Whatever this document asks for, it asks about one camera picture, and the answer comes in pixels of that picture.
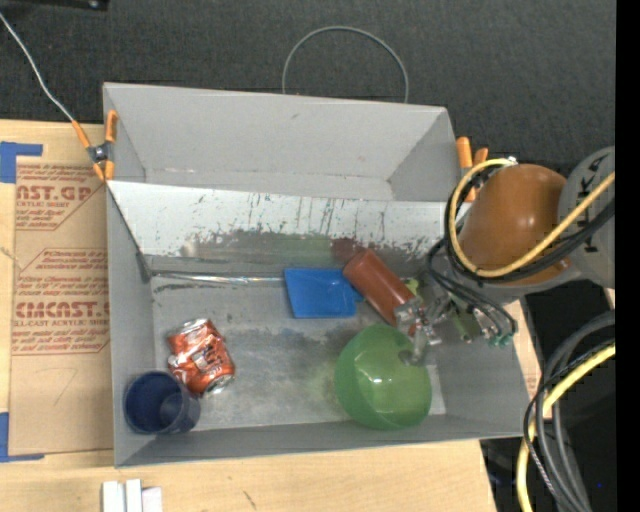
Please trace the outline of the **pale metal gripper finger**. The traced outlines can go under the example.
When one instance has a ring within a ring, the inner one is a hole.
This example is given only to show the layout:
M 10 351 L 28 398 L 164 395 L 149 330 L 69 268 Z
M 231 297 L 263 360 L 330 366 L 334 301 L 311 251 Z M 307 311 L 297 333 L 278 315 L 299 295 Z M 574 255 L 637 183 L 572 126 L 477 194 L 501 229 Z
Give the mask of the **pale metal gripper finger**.
M 427 321 L 419 320 L 409 329 L 409 338 L 412 343 L 410 363 L 423 363 L 431 347 L 442 343 L 442 336 Z
M 422 330 L 425 326 L 424 305 L 421 301 L 408 301 L 394 309 L 396 328 Z

